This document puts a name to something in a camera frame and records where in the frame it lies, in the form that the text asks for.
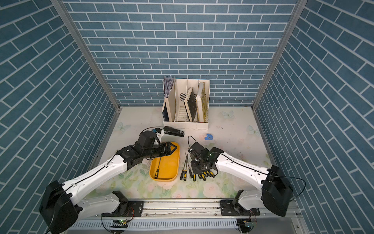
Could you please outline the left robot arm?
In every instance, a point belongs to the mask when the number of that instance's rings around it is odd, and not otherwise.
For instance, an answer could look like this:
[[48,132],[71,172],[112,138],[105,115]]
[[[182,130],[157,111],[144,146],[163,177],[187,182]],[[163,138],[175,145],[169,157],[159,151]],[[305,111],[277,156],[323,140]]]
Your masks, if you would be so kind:
[[140,164],[143,159],[172,155],[178,146],[169,141],[161,142],[163,134],[163,131],[142,132],[135,144],[118,150],[113,157],[92,170],[64,183],[57,180],[51,182],[45,189],[39,207],[48,230],[60,234],[78,220],[90,216],[129,214],[128,199],[120,191],[113,191],[93,201],[84,201],[84,198],[106,181]]

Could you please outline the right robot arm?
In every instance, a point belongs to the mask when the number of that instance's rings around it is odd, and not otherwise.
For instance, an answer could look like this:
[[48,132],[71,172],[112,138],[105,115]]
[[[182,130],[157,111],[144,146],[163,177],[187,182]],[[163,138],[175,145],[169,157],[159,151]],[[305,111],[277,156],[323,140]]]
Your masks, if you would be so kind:
[[204,176],[215,170],[218,173],[231,174],[255,187],[251,191],[239,190],[228,205],[222,204],[223,216],[257,215],[254,209],[263,207],[275,215],[286,216],[293,196],[293,187],[279,167],[255,166],[236,159],[219,148],[208,150],[198,142],[195,142],[188,152],[192,156],[191,167],[194,174]]

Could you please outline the yellow plastic storage tray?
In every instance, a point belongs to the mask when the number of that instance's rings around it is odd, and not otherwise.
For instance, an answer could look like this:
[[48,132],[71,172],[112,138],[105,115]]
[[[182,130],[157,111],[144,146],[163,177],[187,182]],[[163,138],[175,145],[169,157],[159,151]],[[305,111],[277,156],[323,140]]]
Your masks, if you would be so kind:
[[172,182],[176,180],[179,170],[180,161],[180,146],[176,142],[172,142],[177,146],[177,151],[171,156],[161,157],[160,171],[158,179],[155,179],[155,172],[158,166],[159,158],[155,158],[150,167],[149,175],[150,177],[158,182]]

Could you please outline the white desktop file organizer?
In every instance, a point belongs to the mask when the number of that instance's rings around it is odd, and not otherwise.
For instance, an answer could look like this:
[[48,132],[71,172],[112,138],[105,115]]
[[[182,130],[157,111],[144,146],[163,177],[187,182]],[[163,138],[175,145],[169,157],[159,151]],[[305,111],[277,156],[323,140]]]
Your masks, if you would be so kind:
[[163,124],[181,130],[207,130],[209,80],[163,78]]

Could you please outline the black stapler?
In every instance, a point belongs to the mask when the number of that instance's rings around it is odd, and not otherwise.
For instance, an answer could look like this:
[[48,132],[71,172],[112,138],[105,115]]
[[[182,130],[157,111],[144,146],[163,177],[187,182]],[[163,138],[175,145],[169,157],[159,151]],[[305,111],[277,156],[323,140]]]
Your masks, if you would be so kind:
[[175,128],[170,127],[170,126],[165,126],[163,130],[164,130],[164,133],[166,135],[177,136],[177,137],[184,137],[185,136],[184,131],[175,129]]

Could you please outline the small blue stapler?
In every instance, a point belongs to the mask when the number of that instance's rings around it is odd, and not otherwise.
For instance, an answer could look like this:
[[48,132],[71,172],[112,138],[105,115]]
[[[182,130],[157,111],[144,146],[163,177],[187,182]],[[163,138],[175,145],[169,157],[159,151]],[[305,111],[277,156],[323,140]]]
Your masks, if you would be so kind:
[[213,140],[213,135],[212,134],[207,134],[204,139],[205,140]]

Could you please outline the dark notebook in organizer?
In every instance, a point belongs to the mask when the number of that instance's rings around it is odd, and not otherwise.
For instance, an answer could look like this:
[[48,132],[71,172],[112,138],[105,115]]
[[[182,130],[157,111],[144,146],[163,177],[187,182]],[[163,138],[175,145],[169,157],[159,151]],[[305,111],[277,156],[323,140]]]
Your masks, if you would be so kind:
[[162,115],[163,115],[163,121],[164,122],[169,122],[169,116],[168,116],[168,109],[167,109],[166,101],[164,101],[164,103],[163,103]]

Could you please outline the framed board in organizer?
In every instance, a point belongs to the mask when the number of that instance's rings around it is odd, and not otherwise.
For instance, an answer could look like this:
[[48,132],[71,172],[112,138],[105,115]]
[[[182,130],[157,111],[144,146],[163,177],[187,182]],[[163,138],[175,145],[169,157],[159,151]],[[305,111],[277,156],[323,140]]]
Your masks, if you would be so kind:
[[196,97],[193,92],[193,88],[190,87],[188,89],[186,98],[184,99],[185,108],[188,115],[189,122],[194,122],[196,112],[197,112],[197,103],[196,103]]

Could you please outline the white book in organizer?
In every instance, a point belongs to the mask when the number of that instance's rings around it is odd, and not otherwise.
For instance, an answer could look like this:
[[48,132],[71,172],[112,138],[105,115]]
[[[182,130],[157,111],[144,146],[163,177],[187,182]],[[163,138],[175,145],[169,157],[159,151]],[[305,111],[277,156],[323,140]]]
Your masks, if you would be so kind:
[[205,83],[199,82],[198,93],[196,95],[198,122],[205,122],[204,109],[203,109],[204,91],[205,91]]

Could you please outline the aluminium front rail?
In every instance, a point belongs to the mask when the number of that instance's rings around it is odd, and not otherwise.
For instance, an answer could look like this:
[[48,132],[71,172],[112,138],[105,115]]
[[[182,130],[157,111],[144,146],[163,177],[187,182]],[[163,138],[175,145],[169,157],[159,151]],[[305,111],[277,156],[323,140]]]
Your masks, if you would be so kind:
[[279,218],[265,207],[239,214],[226,199],[131,199],[128,207],[129,218]]

